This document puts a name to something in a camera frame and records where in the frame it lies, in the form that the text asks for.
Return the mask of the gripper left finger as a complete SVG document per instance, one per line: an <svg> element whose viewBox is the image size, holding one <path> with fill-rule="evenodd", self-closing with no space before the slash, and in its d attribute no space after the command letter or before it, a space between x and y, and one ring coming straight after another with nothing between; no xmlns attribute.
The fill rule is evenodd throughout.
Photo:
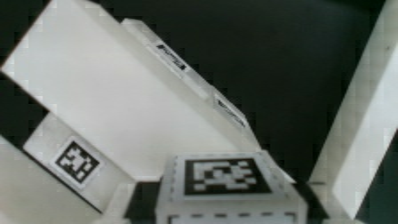
<svg viewBox="0 0 398 224"><path fill-rule="evenodd" d="M162 179L157 178L118 185L111 203L95 224L157 224L160 181Z"/></svg>

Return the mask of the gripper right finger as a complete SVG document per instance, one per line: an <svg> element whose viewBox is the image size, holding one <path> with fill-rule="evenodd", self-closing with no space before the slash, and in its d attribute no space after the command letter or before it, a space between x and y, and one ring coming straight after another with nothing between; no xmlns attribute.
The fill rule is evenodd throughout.
<svg viewBox="0 0 398 224"><path fill-rule="evenodd" d="M308 203L308 221L306 224L363 224L349 216L343 206L326 190L326 186L299 181L295 189Z"/></svg>

